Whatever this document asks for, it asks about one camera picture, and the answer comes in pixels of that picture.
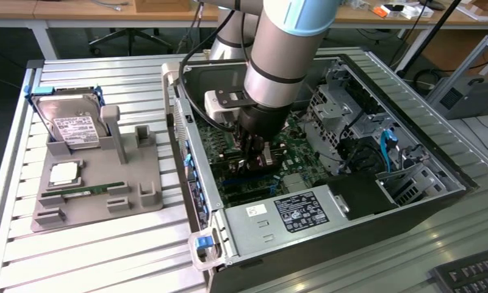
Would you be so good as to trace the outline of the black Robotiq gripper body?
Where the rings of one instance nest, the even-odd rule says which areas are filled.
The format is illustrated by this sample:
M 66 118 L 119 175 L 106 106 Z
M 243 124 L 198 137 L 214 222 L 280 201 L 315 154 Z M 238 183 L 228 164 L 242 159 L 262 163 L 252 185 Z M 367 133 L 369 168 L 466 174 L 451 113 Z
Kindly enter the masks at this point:
M 291 105 L 276 108 L 255 105 L 240 108 L 239 129 L 266 141 L 272 140 L 284 127 L 291 108 Z

